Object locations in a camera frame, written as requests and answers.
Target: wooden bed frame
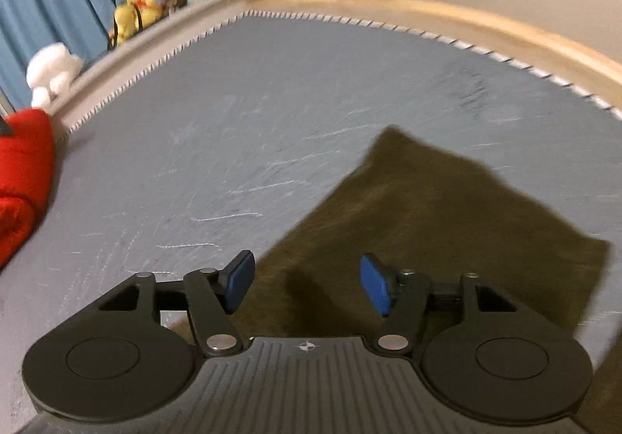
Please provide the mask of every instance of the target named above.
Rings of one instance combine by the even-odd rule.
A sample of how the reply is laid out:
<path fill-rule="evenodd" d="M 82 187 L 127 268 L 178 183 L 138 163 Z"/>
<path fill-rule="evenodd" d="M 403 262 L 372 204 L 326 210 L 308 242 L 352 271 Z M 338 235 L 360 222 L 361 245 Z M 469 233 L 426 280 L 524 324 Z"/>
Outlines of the wooden bed frame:
<path fill-rule="evenodd" d="M 49 110 L 56 136 L 61 137 L 115 89 L 148 71 L 155 60 L 249 9 L 329 14 L 435 32 L 522 60 L 622 110 L 621 64 L 561 35 L 490 12 L 427 0 L 218 0 L 209 7 L 189 8 L 184 15 L 177 13 L 142 40 L 126 43 L 119 53 L 89 69 Z"/>

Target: red blanket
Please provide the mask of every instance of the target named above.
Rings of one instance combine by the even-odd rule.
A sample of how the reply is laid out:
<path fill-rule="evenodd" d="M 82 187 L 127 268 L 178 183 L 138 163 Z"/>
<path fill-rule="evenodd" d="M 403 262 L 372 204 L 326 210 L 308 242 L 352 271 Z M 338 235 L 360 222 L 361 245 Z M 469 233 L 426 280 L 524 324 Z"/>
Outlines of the red blanket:
<path fill-rule="evenodd" d="M 13 129 L 0 137 L 0 268 L 43 218 L 54 174 L 54 138 L 42 110 L 6 118 Z"/>

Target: logo emblem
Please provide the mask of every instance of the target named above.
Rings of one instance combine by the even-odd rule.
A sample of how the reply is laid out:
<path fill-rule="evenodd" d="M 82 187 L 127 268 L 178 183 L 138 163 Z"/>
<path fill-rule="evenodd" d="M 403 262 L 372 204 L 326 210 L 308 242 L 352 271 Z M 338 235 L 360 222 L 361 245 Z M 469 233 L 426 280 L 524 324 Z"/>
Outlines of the logo emblem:
<path fill-rule="evenodd" d="M 317 348 L 317 345 L 311 343 L 311 341 L 305 341 L 304 343 L 299 344 L 297 348 L 301 349 L 305 353 L 309 353 L 310 351 L 315 350 Z"/>

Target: yellow stuffed bear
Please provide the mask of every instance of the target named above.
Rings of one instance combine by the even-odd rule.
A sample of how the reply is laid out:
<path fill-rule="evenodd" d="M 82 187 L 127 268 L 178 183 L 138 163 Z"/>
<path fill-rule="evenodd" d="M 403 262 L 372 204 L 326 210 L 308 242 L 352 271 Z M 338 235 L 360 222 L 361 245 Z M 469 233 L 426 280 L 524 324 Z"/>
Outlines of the yellow stuffed bear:
<path fill-rule="evenodd" d="M 174 0 L 126 0 L 114 10 L 114 22 L 117 32 L 110 32 L 116 37 L 115 46 L 126 41 L 139 29 L 147 28 L 165 14 L 167 7 Z"/>

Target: stuffed animal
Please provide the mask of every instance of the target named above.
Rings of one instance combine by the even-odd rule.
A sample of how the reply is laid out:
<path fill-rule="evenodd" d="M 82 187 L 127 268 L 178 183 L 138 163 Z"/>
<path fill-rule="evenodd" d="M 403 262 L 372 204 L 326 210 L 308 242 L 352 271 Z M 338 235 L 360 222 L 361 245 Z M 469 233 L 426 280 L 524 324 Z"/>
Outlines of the stuffed animal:
<path fill-rule="evenodd" d="M 174 3 L 175 0 L 126 0 L 114 11 L 114 32 L 109 32 L 113 47 L 153 25 Z"/>
<path fill-rule="evenodd" d="M 32 89 L 30 105 L 34 108 L 49 106 L 55 97 L 69 89 L 82 65 L 82 59 L 70 54 L 61 42 L 41 48 L 26 69 L 26 82 Z"/>

